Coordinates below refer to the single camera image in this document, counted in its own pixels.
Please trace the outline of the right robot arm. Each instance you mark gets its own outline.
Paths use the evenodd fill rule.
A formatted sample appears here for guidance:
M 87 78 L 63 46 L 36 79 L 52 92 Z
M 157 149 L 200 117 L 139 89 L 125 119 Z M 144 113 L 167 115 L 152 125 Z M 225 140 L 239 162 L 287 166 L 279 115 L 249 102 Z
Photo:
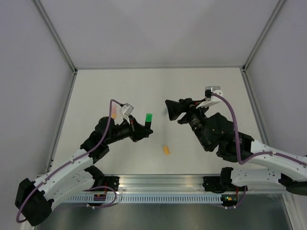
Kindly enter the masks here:
M 191 98 L 165 101 L 169 119 L 188 124 L 202 148 L 217 150 L 224 161 L 244 165 L 258 164 L 263 169 L 244 171 L 232 167 L 221 169 L 219 176 L 205 176 L 205 191 L 217 194 L 242 191 L 249 186 L 277 185 L 295 195 L 307 194 L 307 158 L 274 149 L 238 131 L 236 115 L 230 103 L 217 93 L 211 99 Z

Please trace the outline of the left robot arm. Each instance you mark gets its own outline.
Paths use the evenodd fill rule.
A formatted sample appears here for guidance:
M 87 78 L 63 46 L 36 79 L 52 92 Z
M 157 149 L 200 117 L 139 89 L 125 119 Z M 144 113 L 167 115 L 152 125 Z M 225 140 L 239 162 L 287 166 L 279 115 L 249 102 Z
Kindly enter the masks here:
M 95 167 L 108 152 L 109 145 L 130 138 L 133 142 L 148 138 L 152 133 L 152 114 L 145 124 L 129 115 L 121 124 L 106 116 L 99 120 L 89 138 L 64 163 L 34 180 L 23 179 L 18 186 L 15 206 L 16 221 L 31 226 L 41 224 L 67 198 L 84 190 L 98 191 L 104 186 L 104 174 Z

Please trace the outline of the orange highlighter pen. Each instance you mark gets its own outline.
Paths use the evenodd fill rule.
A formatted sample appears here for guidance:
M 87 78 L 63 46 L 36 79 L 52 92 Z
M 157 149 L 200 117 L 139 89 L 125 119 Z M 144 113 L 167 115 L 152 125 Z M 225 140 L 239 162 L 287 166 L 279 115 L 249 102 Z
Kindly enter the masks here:
M 116 117 L 118 116 L 118 113 L 120 111 L 120 106 L 116 103 L 112 104 L 112 108 L 111 108 L 111 117 L 112 119 L 116 119 Z

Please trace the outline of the orange pen cap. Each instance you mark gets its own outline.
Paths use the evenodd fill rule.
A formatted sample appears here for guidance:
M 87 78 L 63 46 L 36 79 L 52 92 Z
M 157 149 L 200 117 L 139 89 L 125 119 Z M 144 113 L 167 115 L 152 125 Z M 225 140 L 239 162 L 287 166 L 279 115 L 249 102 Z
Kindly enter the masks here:
M 164 154 L 165 154 L 165 155 L 169 155 L 169 154 L 170 154 L 170 151 L 169 151 L 169 148 L 168 148 L 167 145 L 164 145 L 164 146 L 163 146 L 163 151 L 164 151 Z

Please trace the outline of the dark green highlighter pen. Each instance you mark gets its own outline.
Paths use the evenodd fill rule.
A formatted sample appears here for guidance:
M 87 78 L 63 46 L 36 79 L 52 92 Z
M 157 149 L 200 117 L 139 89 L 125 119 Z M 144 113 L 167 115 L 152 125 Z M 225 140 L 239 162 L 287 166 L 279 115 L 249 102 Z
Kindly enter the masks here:
M 148 130 L 151 130 L 151 125 L 152 125 L 152 121 L 151 120 L 146 120 L 145 121 L 145 128 Z

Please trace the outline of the bright green pen cap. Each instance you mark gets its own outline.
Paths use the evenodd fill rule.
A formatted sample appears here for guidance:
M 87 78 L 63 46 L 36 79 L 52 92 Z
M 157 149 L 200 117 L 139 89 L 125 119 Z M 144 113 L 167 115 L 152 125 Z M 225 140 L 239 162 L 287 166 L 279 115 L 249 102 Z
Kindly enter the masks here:
M 151 122 L 152 118 L 153 118 L 153 114 L 147 113 L 146 114 L 146 118 L 145 118 L 145 122 Z

